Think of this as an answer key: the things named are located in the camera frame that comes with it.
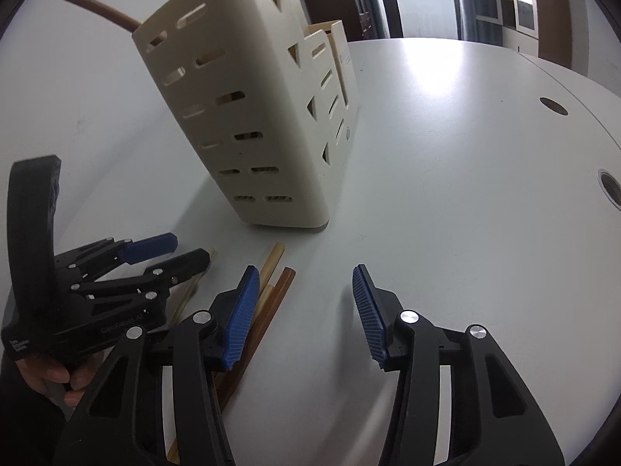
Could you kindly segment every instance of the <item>blue fingertip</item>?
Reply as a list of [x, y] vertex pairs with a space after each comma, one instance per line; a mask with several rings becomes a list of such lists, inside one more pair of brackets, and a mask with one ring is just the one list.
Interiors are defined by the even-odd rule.
[[353, 298], [356, 301], [356, 307], [358, 308], [358, 314], [360, 315], [362, 328], [366, 336], [366, 343], [369, 345], [369, 350], [371, 350], [371, 357], [383, 369], [388, 359], [386, 331], [373, 299], [372, 285], [373, 282], [367, 281], [360, 266], [356, 266], [353, 270], [352, 278]]
[[246, 343], [246, 336], [250, 329], [250, 322], [255, 313], [255, 306], [259, 298], [259, 271], [254, 266], [249, 266], [244, 274], [235, 310], [231, 314], [229, 323], [224, 330], [224, 351], [222, 353], [222, 365], [230, 370], [241, 357], [241, 351]]
[[119, 253], [119, 261], [136, 264], [177, 250], [177, 237], [172, 233], [164, 233], [127, 244]]

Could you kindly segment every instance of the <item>table surface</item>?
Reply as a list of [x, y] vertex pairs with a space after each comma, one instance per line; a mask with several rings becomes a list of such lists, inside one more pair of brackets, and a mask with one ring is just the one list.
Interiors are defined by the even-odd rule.
[[[509, 49], [353, 43], [361, 112], [336, 212], [319, 233], [255, 227], [201, 165], [129, 36], [58, 5], [29, 0], [0, 41], [1, 186], [17, 159], [61, 157], [57, 252], [167, 230], [180, 252], [215, 247], [186, 316], [274, 242], [287, 246], [278, 270], [297, 271], [225, 413], [237, 464], [377, 464], [397, 374], [367, 348], [351, 288], [359, 263], [438, 326], [485, 325], [567, 462], [589, 442], [621, 381], [621, 211], [597, 176], [621, 179], [619, 98]], [[4, 292], [5, 246], [2, 258]], [[437, 458], [446, 377], [442, 394]]]

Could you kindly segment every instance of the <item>silver pivot screw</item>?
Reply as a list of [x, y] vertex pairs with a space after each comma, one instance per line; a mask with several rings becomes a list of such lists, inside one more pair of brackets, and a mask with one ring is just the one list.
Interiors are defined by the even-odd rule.
[[205, 324], [211, 320], [211, 314], [206, 311], [197, 312], [192, 317], [192, 320], [197, 324]]
[[483, 326], [473, 325], [470, 328], [470, 334], [480, 340], [481, 338], [485, 338], [485, 336], [487, 336], [487, 331], [485, 331]]
[[125, 336], [127, 336], [127, 338], [129, 338], [130, 340], [140, 338], [142, 336], [142, 328], [139, 325], [133, 325], [127, 330]]
[[418, 314], [414, 310], [403, 310], [399, 315], [399, 318], [403, 320], [403, 322], [407, 322], [408, 324], [413, 324], [414, 322], [418, 322]]

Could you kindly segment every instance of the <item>human hand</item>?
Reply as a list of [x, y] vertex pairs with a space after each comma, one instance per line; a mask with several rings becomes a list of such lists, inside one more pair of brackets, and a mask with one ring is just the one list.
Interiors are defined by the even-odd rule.
[[57, 402], [52, 398], [46, 381], [70, 383], [72, 390], [64, 394], [64, 403], [67, 406], [74, 407], [80, 402], [85, 387], [91, 382], [101, 366], [103, 357], [103, 352], [92, 354], [86, 363], [82, 364], [71, 374], [58, 361], [38, 355], [30, 355], [20, 359], [16, 361], [16, 365], [28, 387], [39, 394], [43, 394], [54, 404], [57, 404]]

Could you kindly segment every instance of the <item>brown rod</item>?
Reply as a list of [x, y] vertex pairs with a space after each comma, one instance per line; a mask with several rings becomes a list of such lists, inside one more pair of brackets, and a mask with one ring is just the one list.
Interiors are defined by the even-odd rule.
[[263, 306], [255, 322], [250, 326], [250, 331], [248, 331], [248, 337], [246, 338], [246, 344], [243, 347], [240, 360], [235, 363], [231, 371], [225, 373], [220, 379], [220, 384], [216, 387], [220, 410], [226, 408], [227, 403], [239, 385], [243, 373], [246, 371], [252, 356], [257, 351], [263, 335], [265, 335], [265, 332], [268, 330], [269, 323], [274, 318], [274, 315], [276, 315], [276, 311], [283, 302], [283, 298], [295, 276], [296, 272], [291, 268], [285, 268], [283, 270], [274, 289], [269, 293], [267, 303]]
[[[123, 14], [120, 10], [113, 9], [109, 5], [105, 3], [98, 2], [97, 0], [64, 0], [69, 3], [73, 3], [78, 7], [82, 7], [82, 9], [88, 10], [89, 12], [95, 13], [99, 16], [102, 16], [104, 19], [109, 20], [111, 23], [120, 26], [124, 30], [129, 31], [130, 33], [135, 32], [140, 26], [141, 23], [136, 19]], [[156, 46], [163, 42], [165, 37], [158, 35], [153, 40], [151, 40], [151, 45]]]

